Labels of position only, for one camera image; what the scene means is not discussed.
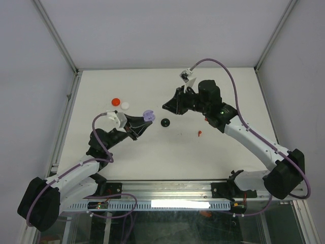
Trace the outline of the white round charging case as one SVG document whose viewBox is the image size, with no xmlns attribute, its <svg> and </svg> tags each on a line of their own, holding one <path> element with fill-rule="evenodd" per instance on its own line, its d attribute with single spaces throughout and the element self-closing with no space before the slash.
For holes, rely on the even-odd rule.
<svg viewBox="0 0 325 244">
<path fill-rule="evenodd" d="M 129 109 L 129 103 L 128 102 L 123 102 L 121 104 L 121 109 L 122 110 L 128 110 Z"/>
</svg>

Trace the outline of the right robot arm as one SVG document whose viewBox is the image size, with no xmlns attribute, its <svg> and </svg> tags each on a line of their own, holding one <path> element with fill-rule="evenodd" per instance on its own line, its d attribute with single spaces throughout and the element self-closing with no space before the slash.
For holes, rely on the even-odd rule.
<svg viewBox="0 0 325 244">
<path fill-rule="evenodd" d="M 227 180 L 227 192 L 231 196 L 238 197 L 252 190 L 268 191 L 275 198 L 284 199 L 303 180 L 303 153 L 298 149 L 290 151 L 244 125 L 237 110 L 222 101 L 214 80 L 201 81 L 197 93 L 190 87 L 177 88 L 162 108 L 176 115 L 189 110 L 201 113 L 209 125 L 237 140 L 265 165 L 262 171 L 232 171 Z"/>
</svg>

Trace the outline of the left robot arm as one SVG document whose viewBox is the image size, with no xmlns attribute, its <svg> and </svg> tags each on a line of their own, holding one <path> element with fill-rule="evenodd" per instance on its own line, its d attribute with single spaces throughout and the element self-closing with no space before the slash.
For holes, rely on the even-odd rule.
<svg viewBox="0 0 325 244">
<path fill-rule="evenodd" d="M 25 219 L 27 226 L 43 232 L 73 203 L 88 197 L 104 196 L 106 179 L 99 175 L 99 171 L 114 162 L 109 150 L 126 138 L 136 141 L 153 120 L 118 111 L 97 115 L 91 124 L 86 154 L 69 169 L 45 179 L 34 178 L 23 195 L 17 213 Z"/>
</svg>

